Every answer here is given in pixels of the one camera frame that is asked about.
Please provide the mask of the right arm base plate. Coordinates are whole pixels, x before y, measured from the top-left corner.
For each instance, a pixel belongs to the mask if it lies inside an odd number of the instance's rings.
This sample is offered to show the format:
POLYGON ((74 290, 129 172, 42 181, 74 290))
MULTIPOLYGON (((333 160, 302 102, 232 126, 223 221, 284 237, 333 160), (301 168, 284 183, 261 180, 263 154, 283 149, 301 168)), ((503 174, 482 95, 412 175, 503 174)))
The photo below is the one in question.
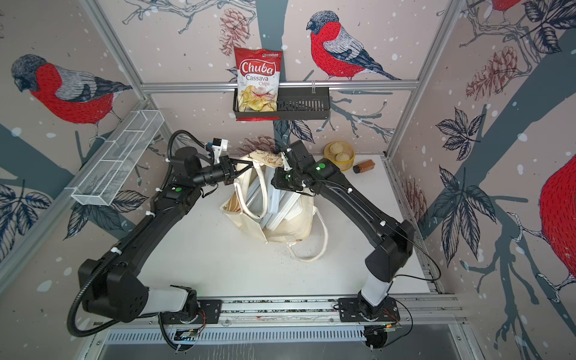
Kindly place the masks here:
POLYGON ((338 312, 342 323, 398 323, 400 319, 397 302, 391 296, 387 296, 376 306, 369 304, 360 295, 351 298, 339 298, 333 309, 338 312))

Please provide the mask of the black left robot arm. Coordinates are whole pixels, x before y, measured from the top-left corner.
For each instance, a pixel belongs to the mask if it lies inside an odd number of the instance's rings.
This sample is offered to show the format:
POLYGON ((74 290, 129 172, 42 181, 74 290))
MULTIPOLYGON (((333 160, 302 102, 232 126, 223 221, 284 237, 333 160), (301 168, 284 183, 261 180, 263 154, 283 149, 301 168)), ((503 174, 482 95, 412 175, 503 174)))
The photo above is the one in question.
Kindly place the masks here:
POLYGON ((150 210, 133 231, 118 241, 100 259, 87 259, 78 270, 79 292, 67 315, 67 330, 76 338, 99 333, 117 323, 144 316, 181 317, 195 320, 200 314, 197 293, 186 286, 153 289, 138 278, 142 267, 166 234, 186 216, 205 186, 231 185, 254 168, 249 160, 216 156, 214 150, 200 154, 194 146, 173 150, 180 135, 168 141, 168 169, 150 210))

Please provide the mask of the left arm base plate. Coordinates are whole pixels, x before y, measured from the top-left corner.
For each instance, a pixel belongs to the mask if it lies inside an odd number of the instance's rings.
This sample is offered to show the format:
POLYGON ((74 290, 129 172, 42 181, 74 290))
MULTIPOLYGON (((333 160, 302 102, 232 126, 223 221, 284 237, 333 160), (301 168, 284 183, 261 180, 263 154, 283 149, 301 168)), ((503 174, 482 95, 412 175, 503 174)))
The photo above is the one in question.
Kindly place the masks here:
POLYGON ((160 318, 164 325, 213 325, 220 318, 223 301, 200 299, 188 302, 177 312, 163 312, 160 318))

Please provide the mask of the cream canvas tote bag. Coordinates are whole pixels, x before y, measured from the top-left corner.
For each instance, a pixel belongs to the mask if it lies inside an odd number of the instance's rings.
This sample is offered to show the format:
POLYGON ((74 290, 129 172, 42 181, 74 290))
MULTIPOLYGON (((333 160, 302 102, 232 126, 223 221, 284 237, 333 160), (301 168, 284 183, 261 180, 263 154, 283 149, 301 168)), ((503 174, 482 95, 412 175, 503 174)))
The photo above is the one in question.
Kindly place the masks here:
POLYGON ((220 210, 245 234, 263 243, 285 244, 291 255, 303 263, 312 263, 326 252, 329 233, 313 198, 305 193, 278 190, 272 180, 278 170, 287 167, 284 158, 269 151, 255 150, 236 166, 245 173, 232 182, 234 192, 220 210), (314 220, 322 226, 319 253, 299 256, 293 247, 311 234, 314 220))

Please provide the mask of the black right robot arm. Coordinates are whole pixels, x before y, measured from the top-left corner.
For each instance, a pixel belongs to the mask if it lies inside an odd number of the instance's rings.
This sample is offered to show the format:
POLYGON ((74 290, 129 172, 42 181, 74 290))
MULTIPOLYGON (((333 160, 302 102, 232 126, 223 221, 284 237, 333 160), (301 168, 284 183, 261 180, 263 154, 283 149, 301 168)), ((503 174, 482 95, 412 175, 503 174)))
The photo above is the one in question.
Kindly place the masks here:
POLYGON ((364 261, 369 275, 358 293, 357 308, 367 320, 385 315, 395 276, 413 254, 413 225, 408 220, 400 223, 377 208, 337 165, 327 158, 315 160, 302 141, 283 148, 280 155, 283 168, 275 171, 274 188, 320 195, 340 209, 373 246, 364 261))

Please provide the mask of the light blue pencil case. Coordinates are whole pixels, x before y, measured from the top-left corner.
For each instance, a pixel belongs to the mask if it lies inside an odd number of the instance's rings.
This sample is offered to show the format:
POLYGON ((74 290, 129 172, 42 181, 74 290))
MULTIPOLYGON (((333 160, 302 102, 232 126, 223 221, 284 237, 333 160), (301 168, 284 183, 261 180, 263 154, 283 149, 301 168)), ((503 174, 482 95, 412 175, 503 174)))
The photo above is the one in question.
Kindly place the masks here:
POLYGON ((278 212, 270 216, 268 219, 262 219, 259 222, 262 229, 274 231, 282 221, 292 220, 304 211, 300 193, 287 190, 279 191, 280 202, 278 212))

